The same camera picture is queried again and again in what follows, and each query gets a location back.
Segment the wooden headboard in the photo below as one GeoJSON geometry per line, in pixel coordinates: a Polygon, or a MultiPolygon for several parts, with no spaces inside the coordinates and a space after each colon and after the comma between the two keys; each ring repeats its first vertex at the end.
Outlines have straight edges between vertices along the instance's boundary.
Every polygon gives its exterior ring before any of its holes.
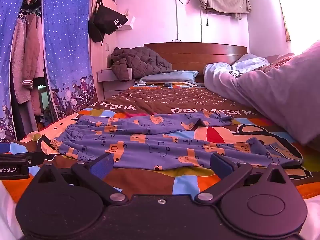
{"type": "Polygon", "coordinates": [[[220,43],[163,42],[147,43],[144,46],[170,62],[173,70],[198,71],[199,81],[203,80],[206,65],[218,62],[232,65],[248,53],[247,47],[220,43]]]}

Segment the blue dotted wardrobe curtain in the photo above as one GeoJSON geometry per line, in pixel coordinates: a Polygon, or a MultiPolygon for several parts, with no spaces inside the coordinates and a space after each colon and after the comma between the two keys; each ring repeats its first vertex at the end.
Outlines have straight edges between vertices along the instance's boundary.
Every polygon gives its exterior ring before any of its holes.
{"type": "Polygon", "coordinates": [[[23,0],[1,0],[1,143],[16,139],[11,113],[10,63],[12,39],[23,0]]]}
{"type": "Polygon", "coordinates": [[[44,59],[58,119],[97,101],[89,55],[90,0],[42,0],[44,59]]]}

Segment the grey lilac duvet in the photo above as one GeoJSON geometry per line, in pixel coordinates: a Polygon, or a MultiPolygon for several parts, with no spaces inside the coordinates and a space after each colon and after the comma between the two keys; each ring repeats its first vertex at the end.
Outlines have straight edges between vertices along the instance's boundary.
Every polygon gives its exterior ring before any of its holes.
{"type": "Polygon", "coordinates": [[[226,64],[204,69],[205,87],[268,117],[302,145],[319,149],[319,42],[280,66],[234,77],[226,64]]]}

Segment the blue dotted wardrobe curtain left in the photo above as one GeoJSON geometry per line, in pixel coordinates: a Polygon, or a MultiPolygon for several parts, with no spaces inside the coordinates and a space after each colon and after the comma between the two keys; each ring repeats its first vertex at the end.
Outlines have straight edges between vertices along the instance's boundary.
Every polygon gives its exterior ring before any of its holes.
{"type": "Polygon", "coordinates": [[[11,113],[10,63],[12,39],[23,0],[1,0],[1,143],[16,139],[11,113]]]}

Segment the brown hanging jacket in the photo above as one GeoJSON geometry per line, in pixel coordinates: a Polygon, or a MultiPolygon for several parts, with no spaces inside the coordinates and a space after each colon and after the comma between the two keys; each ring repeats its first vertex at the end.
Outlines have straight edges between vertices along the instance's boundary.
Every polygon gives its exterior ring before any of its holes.
{"type": "Polygon", "coordinates": [[[22,86],[32,89],[34,79],[44,77],[42,20],[36,14],[27,15],[26,19],[28,24],[24,47],[22,86]]]}

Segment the grey bedside table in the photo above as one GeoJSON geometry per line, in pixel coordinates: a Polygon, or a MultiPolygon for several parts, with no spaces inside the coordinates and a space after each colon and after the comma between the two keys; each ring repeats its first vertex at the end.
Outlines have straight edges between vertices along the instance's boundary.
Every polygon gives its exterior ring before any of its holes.
{"type": "Polygon", "coordinates": [[[127,68],[127,72],[129,80],[119,81],[111,68],[97,71],[98,82],[102,83],[103,86],[104,100],[135,85],[135,81],[132,78],[132,69],[127,68]]]}

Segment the blue patterned children's pants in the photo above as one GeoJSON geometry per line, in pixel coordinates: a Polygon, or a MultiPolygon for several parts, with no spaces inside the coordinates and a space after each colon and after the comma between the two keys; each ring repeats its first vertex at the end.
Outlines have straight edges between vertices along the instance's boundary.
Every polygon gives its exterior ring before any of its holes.
{"type": "Polygon", "coordinates": [[[302,164],[302,155],[286,139],[258,126],[240,125],[232,132],[228,129],[232,122],[230,115],[205,110],[127,119],[84,115],[50,143],[60,154],[79,161],[93,161],[110,153],[115,167],[156,171],[183,166],[210,168],[213,153],[254,167],[302,164]]]}

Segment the light blue pillow by window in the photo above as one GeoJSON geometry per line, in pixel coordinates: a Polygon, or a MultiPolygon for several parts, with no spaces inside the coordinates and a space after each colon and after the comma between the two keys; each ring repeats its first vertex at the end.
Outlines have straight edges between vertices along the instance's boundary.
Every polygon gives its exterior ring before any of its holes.
{"type": "Polygon", "coordinates": [[[231,74],[237,77],[268,64],[270,64],[268,60],[263,57],[257,57],[251,53],[245,54],[231,66],[231,74]]]}

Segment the pink fleece hanging coat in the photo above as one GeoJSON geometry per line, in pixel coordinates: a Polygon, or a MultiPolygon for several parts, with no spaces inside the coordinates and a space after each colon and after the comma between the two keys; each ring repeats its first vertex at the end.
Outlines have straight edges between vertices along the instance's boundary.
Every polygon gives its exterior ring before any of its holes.
{"type": "Polygon", "coordinates": [[[31,99],[29,89],[22,86],[24,61],[24,26],[22,20],[16,22],[11,48],[11,70],[17,102],[21,105],[31,99]]]}

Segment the picture frame on wall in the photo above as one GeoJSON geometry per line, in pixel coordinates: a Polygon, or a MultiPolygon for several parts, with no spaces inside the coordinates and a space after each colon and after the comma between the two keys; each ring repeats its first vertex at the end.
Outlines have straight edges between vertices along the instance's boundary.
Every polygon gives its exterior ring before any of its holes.
{"type": "Polygon", "coordinates": [[[280,0],[279,0],[279,4],[280,4],[281,14],[282,14],[282,18],[283,18],[284,31],[285,31],[285,40],[286,40],[286,42],[290,42],[291,41],[291,37],[290,37],[290,33],[289,33],[289,30],[288,30],[287,25],[286,25],[285,14],[284,14],[283,7],[282,7],[282,4],[281,4],[280,0]]]}

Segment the blue dotted wardrobe curtain right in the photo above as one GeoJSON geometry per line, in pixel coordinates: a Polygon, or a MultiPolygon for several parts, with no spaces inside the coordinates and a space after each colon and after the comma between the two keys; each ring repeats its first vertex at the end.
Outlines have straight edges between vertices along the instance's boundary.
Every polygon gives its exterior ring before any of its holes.
{"type": "Polygon", "coordinates": [[[44,59],[58,119],[97,101],[89,55],[90,0],[42,0],[44,59]]]}

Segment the white box on cabinet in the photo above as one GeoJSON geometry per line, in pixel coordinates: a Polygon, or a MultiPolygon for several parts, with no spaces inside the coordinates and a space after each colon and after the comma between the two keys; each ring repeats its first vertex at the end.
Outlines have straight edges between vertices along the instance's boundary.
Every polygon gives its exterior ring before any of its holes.
{"type": "Polygon", "coordinates": [[[125,22],[118,30],[119,31],[132,30],[136,20],[135,16],[131,14],[129,10],[126,10],[124,15],[127,18],[127,22],[125,22]]]}

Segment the black tote bag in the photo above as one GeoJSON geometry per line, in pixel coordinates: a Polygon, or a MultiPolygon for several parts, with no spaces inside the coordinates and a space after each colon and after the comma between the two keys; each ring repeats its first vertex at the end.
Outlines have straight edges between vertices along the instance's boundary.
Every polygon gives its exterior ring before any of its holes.
{"type": "Polygon", "coordinates": [[[125,15],[105,7],[102,0],[97,0],[88,21],[88,35],[95,43],[103,42],[105,34],[111,35],[127,21],[125,15]]]}

